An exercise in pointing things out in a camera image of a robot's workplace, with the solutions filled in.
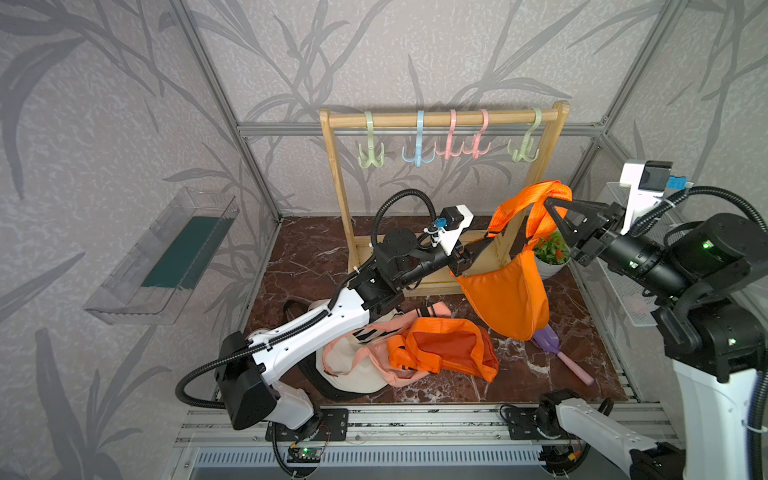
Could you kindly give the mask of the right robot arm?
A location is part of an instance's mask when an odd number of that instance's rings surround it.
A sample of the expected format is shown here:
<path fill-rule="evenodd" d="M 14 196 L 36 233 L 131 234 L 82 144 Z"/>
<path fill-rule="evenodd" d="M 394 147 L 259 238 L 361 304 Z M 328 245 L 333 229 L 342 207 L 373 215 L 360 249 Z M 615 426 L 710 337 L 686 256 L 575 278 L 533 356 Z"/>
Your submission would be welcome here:
<path fill-rule="evenodd" d="M 637 434 L 572 393 L 544 395 L 547 429 L 576 436 L 632 479 L 761 479 L 767 430 L 767 332 L 733 294 L 767 274 L 767 225 L 742 197 L 715 187 L 704 194 L 734 206 L 672 229 L 662 243 L 647 237 L 666 211 L 698 194 L 664 198 L 620 233 L 619 204 L 544 203 L 581 264 L 599 259 L 654 297 L 665 355 L 678 379 L 686 445 Z"/>

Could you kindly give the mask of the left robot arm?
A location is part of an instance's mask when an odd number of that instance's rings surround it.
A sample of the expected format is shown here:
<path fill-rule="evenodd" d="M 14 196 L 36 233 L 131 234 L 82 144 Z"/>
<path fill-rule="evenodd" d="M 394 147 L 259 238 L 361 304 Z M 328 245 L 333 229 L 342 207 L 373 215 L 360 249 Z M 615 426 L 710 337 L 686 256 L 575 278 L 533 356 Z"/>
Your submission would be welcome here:
<path fill-rule="evenodd" d="M 441 244 L 420 246 L 410 231 L 392 231 L 331 300 L 274 330 L 226 337 L 214 377 L 233 429 L 244 430 L 263 420 L 294 431 L 314 427 L 319 415 L 308 395 L 283 384 L 282 376 L 319 348 L 399 306 L 411 284 L 444 267 L 459 275 L 492 241 L 482 238 L 462 244 L 451 232 L 439 238 L 452 244 L 450 252 Z"/>

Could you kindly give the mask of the cream white sling bag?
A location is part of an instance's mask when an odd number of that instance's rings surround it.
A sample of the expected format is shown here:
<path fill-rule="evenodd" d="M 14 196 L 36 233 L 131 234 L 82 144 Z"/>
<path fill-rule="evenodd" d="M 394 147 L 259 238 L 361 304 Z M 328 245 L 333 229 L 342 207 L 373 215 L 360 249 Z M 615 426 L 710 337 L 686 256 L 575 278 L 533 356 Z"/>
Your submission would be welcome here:
<path fill-rule="evenodd" d="M 387 340 L 393 331 L 375 328 L 398 316 L 393 310 L 361 330 L 347 333 L 320 347 L 302 360 L 299 368 L 326 398 L 354 399 L 394 386 L 398 377 L 391 371 Z"/>

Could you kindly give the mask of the light orange sling bag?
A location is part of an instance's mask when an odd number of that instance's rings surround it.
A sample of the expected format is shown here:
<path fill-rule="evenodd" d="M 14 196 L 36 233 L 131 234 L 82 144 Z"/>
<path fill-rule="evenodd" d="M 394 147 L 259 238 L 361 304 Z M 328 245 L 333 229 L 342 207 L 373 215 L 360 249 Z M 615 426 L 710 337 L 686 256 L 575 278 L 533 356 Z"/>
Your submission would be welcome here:
<path fill-rule="evenodd" d="M 503 268 L 473 276 L 458 276 L 458 284 L 475 313 L 495 332 L 520 341 L 547 326 L 549 302 L 535 263 L 534 247 L 556 230 L 547 212 L 548 198 L 570 201 L 571 189 L 559 181 L 544 181 L 523 189 L 494 212 L 486 233 L 500 234 L 518 213 L 529 209 L 526 222 L 527 244 Z"/>

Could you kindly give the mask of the dark orange sling bag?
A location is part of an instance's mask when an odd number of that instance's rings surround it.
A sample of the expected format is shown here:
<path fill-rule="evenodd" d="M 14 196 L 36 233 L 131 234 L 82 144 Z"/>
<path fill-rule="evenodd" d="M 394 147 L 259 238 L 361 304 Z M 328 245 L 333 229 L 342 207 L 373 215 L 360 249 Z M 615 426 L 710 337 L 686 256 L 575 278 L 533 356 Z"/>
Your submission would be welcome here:
<path fill-rule="evenodd" d="M 489 334 L 467 319 L 419 317 L 404 334 L 390 337 L 387 348 L 390 365 L 397 370 L 449 370 L 486 382 L 499 373 Z"/>

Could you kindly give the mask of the pink sling bag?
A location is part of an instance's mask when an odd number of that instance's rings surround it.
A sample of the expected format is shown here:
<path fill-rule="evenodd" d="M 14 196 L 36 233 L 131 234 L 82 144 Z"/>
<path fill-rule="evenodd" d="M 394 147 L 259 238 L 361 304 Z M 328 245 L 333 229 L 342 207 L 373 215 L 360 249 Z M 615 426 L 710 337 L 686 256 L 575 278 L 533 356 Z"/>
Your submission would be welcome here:
<path fill-rule="evenodd" d="M 450 318 L 449 307 L 438 302 L 406 313 L 395 310 L 366 327 L 336 338 L 315 352 L 310 371 L 342 392 L 372 394 L 387 386 L 405 387 L 429 375 L 427 371 L 391 366 L 387 342 L 404 334 L 419 317 Z"/>

